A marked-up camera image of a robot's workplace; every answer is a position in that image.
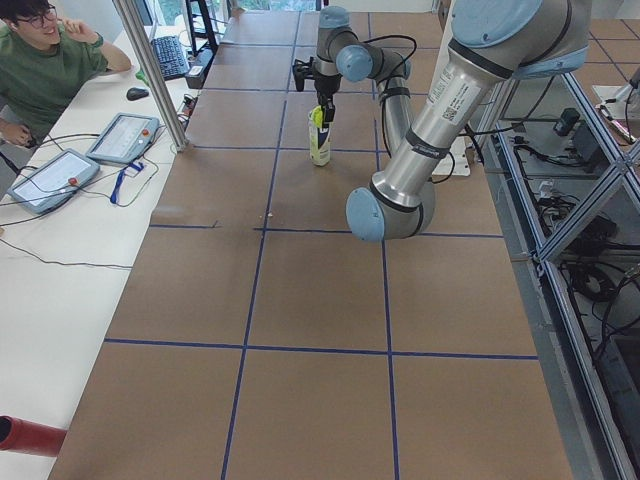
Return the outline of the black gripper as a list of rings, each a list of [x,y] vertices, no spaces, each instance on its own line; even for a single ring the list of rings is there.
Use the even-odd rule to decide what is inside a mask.
[[[316,107],[316,118],[323,120],[325,124],[331,124],[334,121],[335,105],[333,96],[340,89],[341,75],[323,75],[321,73],[314,74],[314,87],[317,94],[318,106]]]

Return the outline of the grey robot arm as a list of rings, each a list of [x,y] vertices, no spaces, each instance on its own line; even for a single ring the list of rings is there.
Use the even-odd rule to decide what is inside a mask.
[[[550,77],[586,60],[589,1],[458,1],[449,61],[387,166],[346,203],[353,235],[409,238],[431,222],[432,174],[487,92],[508,79]]]
[[[311,77],[318,106],[310,113],[315,128],[314,148],[329,152],[329,138],[336,108],[333,96],[343,79],[359,82],[371,79],[378,89],[385,148],[395,153],[411,126],[410,75],[407,56],[388,48],[362,41],[350,26],[349,12],[339,6],[327,6],[319,13],[316,54],[311,58]]]

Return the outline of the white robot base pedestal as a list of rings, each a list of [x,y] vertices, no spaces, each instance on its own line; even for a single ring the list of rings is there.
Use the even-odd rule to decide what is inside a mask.
[[[471,174],[469,159],[467,156],[467,143],[464,136],[458,136],[447,154],[436,166],[433,176],[443,179],[451,176],[469,176]]]

